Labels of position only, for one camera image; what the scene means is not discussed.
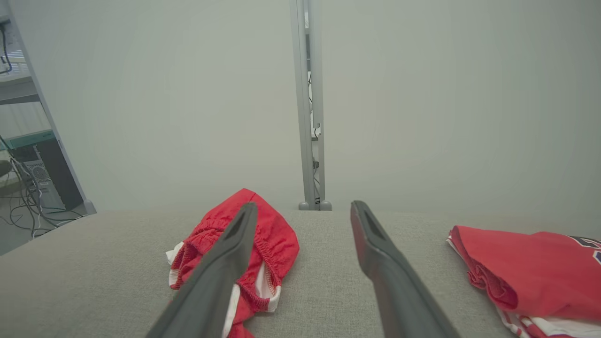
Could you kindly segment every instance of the computer tower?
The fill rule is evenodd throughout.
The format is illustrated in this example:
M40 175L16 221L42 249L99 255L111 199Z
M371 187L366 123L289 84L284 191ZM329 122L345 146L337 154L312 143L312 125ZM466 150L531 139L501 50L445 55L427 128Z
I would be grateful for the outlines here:
M38 191L33 182L31 182L27 187L27 190L33 196L35 201L37 203L41 201L40 206L42 206L42 208L65 209L65 204L61 200L61 196L58 194L54 182L50 178L50 174L48 174L46 166L44 166L44 162L42 160L29 161L23 162L23 165L27 168L25 172L33 175L33 179L40 189Z
M42 207L71 210L84 202L55 138L15 148L13 153L40 188ZM26 184L37 201L40 193L33 181Z

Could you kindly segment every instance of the red shirt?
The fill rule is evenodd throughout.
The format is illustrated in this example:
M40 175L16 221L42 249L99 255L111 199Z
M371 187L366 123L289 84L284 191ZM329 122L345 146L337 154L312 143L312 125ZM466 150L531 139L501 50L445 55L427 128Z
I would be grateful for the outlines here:
M501 310L601 321L601 241L455 226L469 280Z

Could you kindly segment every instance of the cable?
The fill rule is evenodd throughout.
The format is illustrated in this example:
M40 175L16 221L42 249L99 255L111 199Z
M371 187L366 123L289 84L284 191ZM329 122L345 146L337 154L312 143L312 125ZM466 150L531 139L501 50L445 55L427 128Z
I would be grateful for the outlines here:
M311 88L311 85L312 85L312 83L311 83L311 74L309 74L309 84L307 86L309 88ZM310 95L309 95L309 101L311 101L311 103L313 103L313 100L311 100L311 96Z
M20 225L17 224L17 222L23 218L23 215L19 215L19 218L17 218L16 220L13 220L13 198L14 198L14 191L13 193L10 195L10 199L8 200L8 208L9 208L9 214L8 214L8 218L10 219L10 221L7 221L6 218L0 216L0 218L2 218L3 221L5 221L8 225L11 226L16 226L17 228L21 228L24 230L29 230L28 228L22 227Z
M12 161L13 161L13 165L15 166L15 169L16 169L16 164L14 164L14 162L16 162L16 160L15 160L14 158L12 158ZM29 168L28 168L26 165L24 165L24 164L22 164L22 163L19 163L19 164L21 165L21 169L23 169L23 170L25 171L25 173L26 173L27 175L29 175L29 177L31 177L31 180L32 180L32 182L33 182L33 183L34 183L34 185L35 185L35 189L36 189L37 191L40 191L40 187L37 185L37 181L35 180L35 178L34 178L33 174L31 173L31 170L29 170ZM25 183L25 181L23 180L23 177L22 177L22 176L20 175L20 173L19 173L19 170L16 170L16 171L17 171L17 175L20 177L21 181L23 181L23 182ZM30 191L29 191L29 189L27 188L27 185L25 185L25 188L27 189L27 194L29 194L29 193L30 193ZM22 198L22 199L23 199L23 202L25 203L25 205L24 205L24 206L26 206L26 207L27 207L27 209L29 210L29 212L30 212L30 213L33 213L34 211L31 209L31 206L30 206L30 205L29 205L29 204L28 204L28 203L25 201L25 199L24 199L24 198ZM44 216L44 215L43 215L43 214L40 212L40 205L39 205L39 203L36 203L36 206L37 206L37 209L38 209L38 212L36 212L36 214L40 215L40 216L41 216L41 217L42 217L44 220L46 220L46 221L47 221L47 222L48 222L50 225L52 225L52 226L56 227L56 226L54 225L54 223L53 223L53 222L50 222L50 219L49 219L48 217ZM31 227L31 232L33 233L34 231L35 231L35 219L34 219L34 225Z
M27 192L27 195L30 197L30 196L31 196L31 191L28 191L28 192ZM37 213L35 210L33 210L33 209L32 209L32 212L33 212L34 214L36 214L36 215L39 215L39 214L38 214L38 213ZM49 218L49 217L47 217L47 216L45 216L45 215L42 215L42 217L43 217L43 218L44 218L46 221L47 221L47 220L51 220L51 221L73 221L73 220L76 220L76 219L77 219L77 218L63 218L63 219L56 219L56 218Z
M315 178L316 172L317 172L317 168L313 168L313 179L315 181L317 181L317 179ZM319 204L320 200L321 200L321 196L319 196L319 189L317 189L317 185L315 184L315 182L313 182L313 188L315 189L315 194L317 195L317 197L315 198L315 204Z
M4 183L4 186L6 187L8 185L8 179L10 178L9 174L12 173L12 171L9 171L6 177L6 181ZM4 196L6 198L9 198L8 200L8 209L10 211L13 210L13 198L14 198L14 191L12 194L10 194L10 196ZM19 215L19 218L17 220L15 220L14 222L12 221L8 221L6 218L0 216L0 219L2 219L3 221L5 221L8 225L10 226L16 226L17 228L21 228L21 229L25 229L25 230L29 230L27 228L24 228L22 226L17 225L17 222L23 217L23 215Z
M40 213L38 214L38 230L39 230L39 229L41 228L40 216L41 216L41 214L42 214L42 212L43 212L43 210L44 210L44 209L42 208L42 206L41 206L41 189L40 189L40 196L39 196L39 198L38 198L38 202L39 202L39 203L38 203L38 204L39 204L39 209L38 209L38 210L40 211ZM35 231L36 231L36 230L34 230L34 232L31 234L31 237L32 237L33 239L35 239Z
M75 215L79 216L79 217L83 217L82 214L80 214L79 212L73 211L73 210L67 210L67 209L61 209L59 207L45 207L44 209L52 209L52 210L58 210L58 211L53 211L53 212L46 212L47 214L57 214L59 212L73 212Z
M15 166L15 164L14 164L14 162L13 162L13 159L11 159L11 163L13 164L13 168L16 170L16 166ZM18 170L16 170L16 173L17 173L17 177L19 178L19 197L20 197L20 199L21 199L21 200L23 200L23 203L25 203L25 204L24 204L24 205L22 205L22 206L27 206L27 205L26 205L25 198L23 197L23 187L21 186L21 183L23 183L23 186L25 186L25 184L24 184L24 182L23 182L23 180L22 180L22 178L21 178L21 175L19 174ZM31 208L29 208L29 207L27 208L27 210L29 211L29 215L31 216L31 221L33 222L33 224L31 224L31 229L27 229L27 228L24 228L24 227L18 226L18 225L16 224L16 222L17 222L18 220L20 220L20 219L23 217L23 215L21 215L21 217L19 217L19 219L18 219L17 221L15 221L15 220L13 219L13 211L15 211L16 209L18 209L18 208L20 208L20 207L22 207L22 206L16 206L16 207L14 207L14 208L12 208L12 209L10 210L10 213L8 214L8 216L10 217L10 221L11 221L11 222L13 222L13 225L15 225L16 227L19 227L19 228L21 228L21 229L31 230L31 232L33 232L33 231L34 231L34 226L35 226L35 218L34 218L34 214L31 212Z
M13 70L13 65L10 63L10 60L8 59L8 53L6 51L6 33L4 32L4 25L0 25L0 31L2 31L2 48L4 50L4 57L6 58L6 62L8 63L8 70L0 72L0 74L6 74Z
M83 216L77 217L77 218L75 218L74 220L78 220L78 219L80 219L80 218L83 218L83 217L85 217L85 216L87 216L87 215L88 215L88 214L85 214L85 215L83 215ZM66 221L64 221L64 222L60 222L60 223L58 223L58 224L56 225L56 227L57 227L57 228L59 228L59 227L61 227L61 225L62 225L63 223L70 223L70 222L73 222L74 220L66 220ZM54 229L37 229L36 231L38 231L38 230L45 230L45 231L46 231L46 233L43 233L43 234L41 234L41 235L45 235L45 234L49 233L50 231L52 231L52 230L54 230Z

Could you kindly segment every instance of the white trim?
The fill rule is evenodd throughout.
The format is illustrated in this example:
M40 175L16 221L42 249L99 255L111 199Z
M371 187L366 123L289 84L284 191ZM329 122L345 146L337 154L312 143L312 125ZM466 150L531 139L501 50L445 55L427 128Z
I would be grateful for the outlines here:
M515 313L501 311L501 309L499 309L497 306L495 306L495 309L496 309L497 313L499 314L499 316L501 317L501 321L503 322L503 324L511 332L513 332L513 334L515 334L517 336L517 332L519 330L519 331L521 331L521 333L519 334L518 337L532 338L526 331L526 327L524 326L524 324L519 320L519 318L517 317L517 315Z
M234 323L236 317L236 309L238 308L238 300L240 300L240 286L234 284L231 290L230 305L227 308L227 314L225 315L224 331L222 338L226 338L230 334L231 326Z
M279 303L279 295L282 293L282 287L281 286L276 286L275 287L275 295L271 298L269 298L269 305L267 305L267 312L274 312L275 309L278 308L278 303Z
M455 247L455 244L453 244L453 242L451 240L451 235L449 235L449 237L447 238L447 243L449 243L449 245L451 246L451 248L453 248L453 250L455 250L455 252L459 255L459 257L461 257L461 254L459 253L459 250L457 250L457 248Z
M255 280L255 291L260 298L269 299L267 312L274 312L275 309L278 308L279 295L282 293L282 287L279 285L273 286L271 272L267 268L267 265L265 265L265 262L263 262L261 268L259 268L257 279Z
M595 322L579 321L564 318L530 318L545 335L551 337L560 334L574 338L599 338L601 337L601 325Z
M177 282L177 273L179 270L171 269L169 270L169 286L174 285Z
M173 264L173 260L175 259L175 257L177 256L177 253L180 251L180 249L182 248L183 245L184 245L184 242L179 242L173 248L173 250L169 250L169 251L165 252L165 254L167 255L167 262L169 263L169 265Z

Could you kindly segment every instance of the gray couch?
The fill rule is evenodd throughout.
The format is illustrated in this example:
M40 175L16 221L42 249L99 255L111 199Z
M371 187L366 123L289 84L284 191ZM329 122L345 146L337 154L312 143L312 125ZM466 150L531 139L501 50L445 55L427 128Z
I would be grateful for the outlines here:
M452 226L563 229L525 219L374 213L462 337L513 334L487 296L468 283L464 263L445 243ZM256 315L246 327L258 338L383 336L371 282L357 263L349 211L282 214L296 231L300 253L277 311ZM144 336L174 295L165 251L203 215L100 213L1 256L0 336Z

